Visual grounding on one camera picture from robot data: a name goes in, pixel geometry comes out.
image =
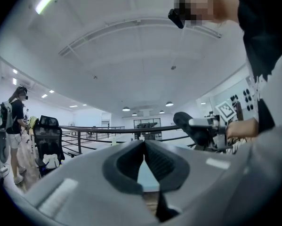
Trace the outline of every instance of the black t-shirt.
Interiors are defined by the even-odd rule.
[[[243,42],[255,82],[260,133],[274,126],[259,91],[282,55],[282,22],[261,0],[239,0],[239,3],[238,19],[244,31]]]
[[[23,103],[20,100],[16,100],[11,103],[12,105],[12,119],[15,121],[11,128],[7,129],[8,134],[19,134],[21,130],[21,126],[18,124],[17,120],[24,118],[24,108]]]

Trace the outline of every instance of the black sleeve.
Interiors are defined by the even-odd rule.
[[[12,109],[15,110],[15,116],[17,120],[23,119],[24,118],[24,108],[23,108],[23,103],[16,103],[15,108]]]

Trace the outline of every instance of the sneaker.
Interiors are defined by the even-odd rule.
[[[19,174],[23,174],[25,171],[27,171],[27,169],[25,167],[18,169]]]
[[[21,183],[23,181],[23,179],[24,179],[24,177],[21,176],[21,175],[18,175],[16,178],[13,178],[15,184]]]

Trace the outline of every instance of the chair headrest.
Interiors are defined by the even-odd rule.
[[[57,128],[59,127],[58,120],[53,117],[42,115],[39,120],[40,127]]]

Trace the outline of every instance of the black handrail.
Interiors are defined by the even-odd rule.
[[[101,129],[101,128],[110,128],[110,129],[112,129],[112,128],[118,128],[118,129],[116,129],[116,130],[119,130],[119,129],[121,129],[121,128],[125,128],[125,126],[110,126],[110,127],[97,127],[97,126],[95,126],[95,127],[92,127],[92,126],[67,126],[67,127],[74,127],[74,128],[92,128],[92,129]]]
[[[151,128],[139,128],[139,129],[91,129],[88,128],[75,128],[70,126],[59,126],[62,129],[67,130],[75,130],[80,132],[97,132],[97,133],[109,133],[109,134],[130,134],[130,133],[142,133],[142,132],[160,132],[160,131],[167,131],[167,130],[177,130],[179,129],[178,126],[163,126],[163,127],[151,127]]]
[[[102,128],[99,128],[99,127],[93,128],[93,127],[73,127],[73,126],[60,126],[60,128],[70,130],[70,131],[63,131],[62,137],[74,138],[74,140],[69,140],[69,141],[62,140],[63,142],[68,143],[66,145],[63,145],[63,147],[70,150],[70,151],[79,153],[79,154],[82,154],[82,152],[81,152],[82,147],[87,148],[87,149],[92,149],[92,150],[97,149],[97,148],[93,148],[93,147],[82,146],[81,145],[82,143],[86,143],[86,142],[112,143],[112,141],[98,140],[98,133],[99,134],[106,134],[107,138],[108,138],[112,134],[114,134],[114,135],[116,135],[116,134],[132,134],[132,133],[143,134],[144,132],[159,132],[159,133],[161,133],[162,131],[179,129],[178,126],[165,126],[165,127],[157,127],[157,128],[139,128],[139,129],[121,129],[121,128],[125,128],[125,127],[105,127],[105,128],[108,128],[108,129],[105,129],[103,127]],[[77,136],[69,135],[69,133],[73,133],[73,132],[76,132]],[[81,135],[81,132],[91,132],[91,133],[93,133],[93,137],[95,137],[96,139],[83,138],[82,137],[83,135]],[[179,139],[188,138],[188,137],[189,136],[183,136],[183,137],[163,139],[163,140],[159,140],[159,141],[161,141],[161,142],[172,141],[172,140],[179,140]],[[117,141],[116,143],[125,143],[125,142],[124,141]],[[65,147],[65,146],[68,146],[68,145],[77,146],[79,151],[77,152],[75,150],[72,150],[70,148]]]
[[[189,137],[189,136],[177,137],[177,138],[170,138],[170,139],[164,139],[164,140],[159,140],[159,141],[172,141],[172,140],[179,140],[179,139],[188,138],[188,137]]]

